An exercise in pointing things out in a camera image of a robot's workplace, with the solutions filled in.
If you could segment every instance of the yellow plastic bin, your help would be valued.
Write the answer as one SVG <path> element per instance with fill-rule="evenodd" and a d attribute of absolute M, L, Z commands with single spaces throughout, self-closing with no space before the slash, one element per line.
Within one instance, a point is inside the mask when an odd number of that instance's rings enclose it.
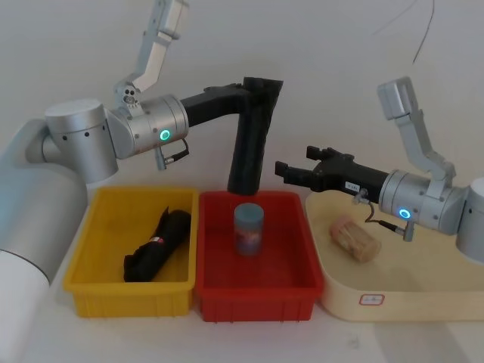
<path fill-rule="evenodd" d="M 190 240 L 151 282 L 125 283 L 124 256 L 145 244 L 166 207 L 191 214 Z M 64 278 L 84 318 L 186 315 L 195 284 L 198 192 L 187 188 L 110 187 L 95 195 Z"/>

